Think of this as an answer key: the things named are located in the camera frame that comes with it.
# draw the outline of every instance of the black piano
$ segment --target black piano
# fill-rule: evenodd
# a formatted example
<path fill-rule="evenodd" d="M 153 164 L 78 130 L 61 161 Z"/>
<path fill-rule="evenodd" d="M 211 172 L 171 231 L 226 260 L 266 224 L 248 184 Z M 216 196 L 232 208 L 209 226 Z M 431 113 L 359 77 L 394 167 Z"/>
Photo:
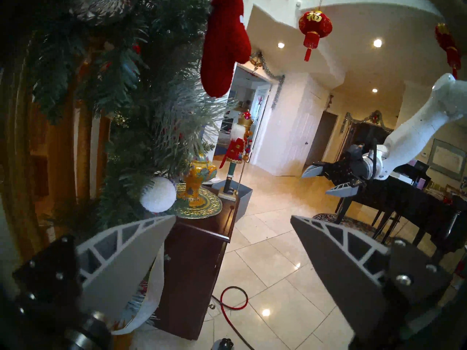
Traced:
<path fill-rule="evenodd" d="M 424 175 L 426 168 L 414 168 L 406 164 L 396 170 L 414 180 L 423 177 L 426 180 L 425 185 L 430 180 L 426 174 Z M 437 247 L 434 255 L 434 260 L 437 262 L 446 253 L 463 247 L 467 240 L 467 202 L 460 197 L 454 196 L 453 203 L 447 204 L 411 184 L 390 176 L 385 181 L 370 181 L 365 188 L 359 189 L 357 195 L 341 199 L 336 209 L 338 213 L 336 223 L 340 223 L 352 201 L 378 210 L 372 225 L 384 212 L 373 238 L 377 238 L 382 233 L 386 223 L 394 215 L 382 243 L 385 243 L 400 217 L 408 219 L 419 228 L 413 240 L 414 245 L 420 243 L 425 233 L 430 234 L 431 241 Z"/>

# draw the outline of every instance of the lantern tassel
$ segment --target lantern tassel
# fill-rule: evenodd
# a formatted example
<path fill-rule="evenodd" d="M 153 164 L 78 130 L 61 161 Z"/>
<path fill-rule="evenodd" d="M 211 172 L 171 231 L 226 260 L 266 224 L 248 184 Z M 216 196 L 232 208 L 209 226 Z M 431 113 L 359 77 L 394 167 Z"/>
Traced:
<path fill-rule="evenodd" d="M 311 55 L 312 55 L 312 49 L 311 49 L 311 48 L 308 48 L 308 49 L 306 50 L 306 54 L 305 54 L 305 61 L 309 61 Z"/>

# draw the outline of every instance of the white snowball ornament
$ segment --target white snowball ornament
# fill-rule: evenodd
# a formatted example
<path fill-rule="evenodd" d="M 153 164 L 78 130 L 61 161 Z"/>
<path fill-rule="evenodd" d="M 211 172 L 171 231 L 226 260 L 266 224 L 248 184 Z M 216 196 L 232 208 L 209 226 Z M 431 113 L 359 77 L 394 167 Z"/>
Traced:
<path fill-rule="evenodd" d="M 150 212 L 159 213 L 168 210 L 177 199 L 175 186 L 165 177 L 154 177 L 153 185 L 145 190 L 140 203 Z"/>

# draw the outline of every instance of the gold embroidered plate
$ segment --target gold embroidered plate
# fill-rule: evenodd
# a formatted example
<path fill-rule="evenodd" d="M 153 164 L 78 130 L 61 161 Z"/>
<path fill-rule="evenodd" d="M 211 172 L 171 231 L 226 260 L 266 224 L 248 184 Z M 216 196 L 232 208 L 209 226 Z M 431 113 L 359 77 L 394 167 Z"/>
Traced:
<path fill-rule="evenodd" d="M 177 194 L 185 192 L 185 188 L 185 183 L 177 184 Z M 199 219 L 208 218 L 220 213 L 222 210 L 222 202 L 214 193 L 207 189 L 200 188 L 199 196 L 206 200 L 204 205 L 191 208 L 187 200 L 178 198 L 174 205 L 167 211 L 167 214 L 175 214 L 180 218 Z"/>

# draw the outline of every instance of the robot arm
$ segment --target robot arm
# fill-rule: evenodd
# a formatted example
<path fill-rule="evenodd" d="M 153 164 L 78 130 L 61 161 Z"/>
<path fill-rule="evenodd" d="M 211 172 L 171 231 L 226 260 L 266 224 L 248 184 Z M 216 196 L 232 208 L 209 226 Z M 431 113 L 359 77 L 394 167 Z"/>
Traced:
<path fill-rule="evenodd" d="M 462 118 L 467 113 L 467 82 L 445 74 L 433 85 L 426 104 L 409 120 L 393 131 L 377 148 L 375 179 L 385 180 L 395 167 L 408 163 L 419 154 L 430 138 L 446 123 Z M 373 154 L 363 160 L 373 174 Z"/>
<path fill-rule="evenodd" d="M 353 196 L 365 180 L 387 179 L 395 167 L 415 158 L 439 128 L 466 114 L 467 82 L 445 74 L 433 85 L 426 104 L 393 131 L 383 145 L 376 146 L 376 165 L 373 150 L 362 155 L 360 147 L 351 146 L 344 160 L 314 163 L 302 177 L 326 176 L 336 185 L 328 194 Z"/>

